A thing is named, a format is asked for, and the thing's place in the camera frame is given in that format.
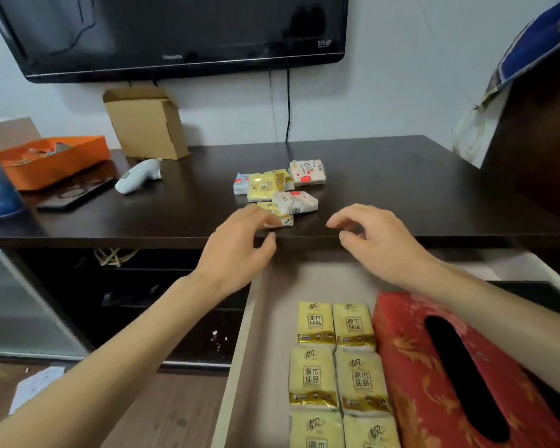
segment dark brown tabletop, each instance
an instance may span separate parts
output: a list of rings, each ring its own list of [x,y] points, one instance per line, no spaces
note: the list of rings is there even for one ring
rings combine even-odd
[[[31,210],[0,220],[0,248],[200,248],[234,210],[247,204],[232,191],[237,172],[287,168],[291,159],[321,159],[323,185],[301,188],[320,209],[278,229],[290,248],[338,246],[325,222],[352,203],[393,211],[426,246],[490,247],[560,244],[560,219],[515,190],[424,136],[362,138],[190,148],[179,161],[163,161],[161,181],[131,195],[114,188],[71,212],[36,212],[35,204],[64,188],[26,194]],[[120,150],[73,179],[121,175],[135,164]]]

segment open drawer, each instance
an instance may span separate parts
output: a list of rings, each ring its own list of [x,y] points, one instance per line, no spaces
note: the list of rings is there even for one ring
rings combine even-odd
[[[524,250],[433,253],[488,281],[548,282],[560,276]],[[299,301],[364,303],[396,288],[369,274],[345,251],[276,257],[251,285],[212,447],[288,446],[290,350],[296,344]]]

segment orange tray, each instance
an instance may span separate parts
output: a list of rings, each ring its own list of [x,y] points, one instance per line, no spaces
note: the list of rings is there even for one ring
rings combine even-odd
[[[50,156],[57,142],[71,146]],[[111,158],[105,137],[52,137],[0,151],[0,164],[17,190],[39,190]]]

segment wooden floor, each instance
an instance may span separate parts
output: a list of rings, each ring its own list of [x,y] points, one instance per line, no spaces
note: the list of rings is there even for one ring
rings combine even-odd
[[[0,379],[0,421],[16,384],[40,371],[30,367]],[[102,448],[207,448],[211,444],[226,377],[158,374],[112,430]]]

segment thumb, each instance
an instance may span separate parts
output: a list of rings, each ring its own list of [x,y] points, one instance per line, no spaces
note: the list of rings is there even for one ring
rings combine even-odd
[[[351,231],[340,231],[338,237],[340,238],[342,246],[350,251],[351,254],[360,261],[366,246],[366,240],[363,240]]]
[[[276,253],[276,233],[271,232],[261,244],[261,247],[255,249],[255,261],[263,268],[272,259]]]

